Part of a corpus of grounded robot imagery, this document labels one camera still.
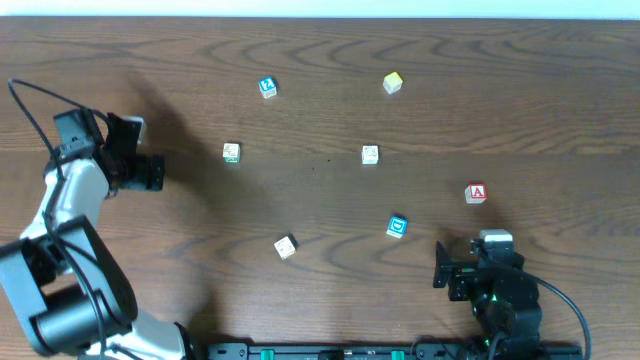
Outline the blue number 2 block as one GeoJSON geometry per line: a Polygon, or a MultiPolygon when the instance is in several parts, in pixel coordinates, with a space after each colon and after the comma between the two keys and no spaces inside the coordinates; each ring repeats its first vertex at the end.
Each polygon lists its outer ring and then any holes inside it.
{"type": "Polygon", "coordinates": [[[259,81],[259,90],[264,99],[274,97],[278,93],[277,83],[273,77],[265,77],[259,81]]]}

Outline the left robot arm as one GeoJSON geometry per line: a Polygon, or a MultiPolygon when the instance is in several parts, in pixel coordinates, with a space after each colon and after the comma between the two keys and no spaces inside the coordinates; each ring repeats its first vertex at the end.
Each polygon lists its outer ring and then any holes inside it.
{"type": "Polygon", "coordinates": [[[32,348],[79,359],[203,359],[178,323],[139,309],[131,284],[95,226],[120,189],[159,191],[164,158],[144,155],[141,117],[86,108],[55,116],[62,143],[44,171],[46,192],[32,223],[1,249],[1,286],[32,348]]]}

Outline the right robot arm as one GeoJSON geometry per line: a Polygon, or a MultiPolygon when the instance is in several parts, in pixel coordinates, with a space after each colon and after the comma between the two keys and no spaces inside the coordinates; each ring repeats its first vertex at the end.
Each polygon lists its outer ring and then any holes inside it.
{"type": "Polygon", "coordinates": [[[452,302],[469,302],[482,337],[461,348],[458,359],[532,359],[539,346],[542,311],[535,281],[522,272],[524,258],[511,241],[471,241],[477,260],[456,261],[438,242],[435,288],[452,302]]]}

